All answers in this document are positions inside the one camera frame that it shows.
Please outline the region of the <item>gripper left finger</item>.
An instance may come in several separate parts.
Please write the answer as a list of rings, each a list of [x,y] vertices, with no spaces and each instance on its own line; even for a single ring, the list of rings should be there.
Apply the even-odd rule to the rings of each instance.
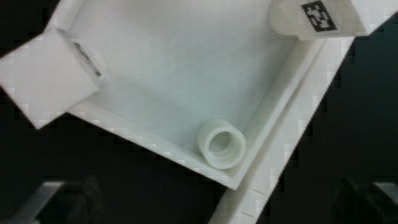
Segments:
[[[104,224],[97,179],[47,180],[10,218],[10,224]]]

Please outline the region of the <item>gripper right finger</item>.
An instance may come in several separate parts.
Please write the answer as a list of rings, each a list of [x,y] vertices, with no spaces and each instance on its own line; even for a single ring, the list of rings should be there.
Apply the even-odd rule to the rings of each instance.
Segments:
[[[398,224],[398,181],[342,179],[330,224]]]

